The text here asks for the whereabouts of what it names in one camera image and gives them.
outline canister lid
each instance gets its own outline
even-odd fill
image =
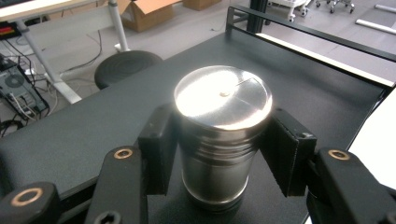
[[[231,66],[209,66],[183,77],[175,89],[177,109],[206,128],[242,130],[269,114],[272,94],[257,76]]]

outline brass screw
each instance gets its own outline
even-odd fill
[[[22,201],[21,197],[27,193],[35,193],[35,196],[33,196],[32,198]],[[22,191],[21,193],[17,194],[17,196],[15,196],[12,201],[11,201],[11,205],[15,206],[15,207],[22,207],[25,206],[26,204],[35,202],[37,199],[39,199],[41,197],[41,195],[43,195],[43,189],[41,188],[32,188],[32,189],[26,189],[24,191]]]
[[[122,160],[122,159],[126,159],[126,158],[132,156],[132,154],[134,154],[134,152],[131,149],[123,148],[123,149],[116,151],[116,153],[114,153],[114,158],[116,158],[118,160]]]
[[[329,150],[329,155],[340,161],[348,161],[350,159],[348,154],[338,149]]]

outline black stool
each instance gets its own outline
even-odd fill
[[[159,56],[141,50],[124,51],[112,55],[96,68],[95,84],[102,90],[162,61]]]

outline cylindrical metal container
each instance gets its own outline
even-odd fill
[[[209,66],[183,77],[175,89],[179,145],[187,192],[204,209],[225,210],[241,197],[272,106],[257,76],[230,66]]]

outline black tabletop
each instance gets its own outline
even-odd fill
[[[286,109],[318,137],[318,147],[348,148],[382,89],[260,39],[229,31],[106,88],[0,141],[1,183],[36,181],[62,193],[97,176],[106,153],[131,145],[150,113],[173,101],[177,83],[209,65],[261,77]],[[241,206],[210,215],[188,202],[175,159],[167,196],[148,196],[150,223],[300,223],[305,198],[284,198],[256,154]]]

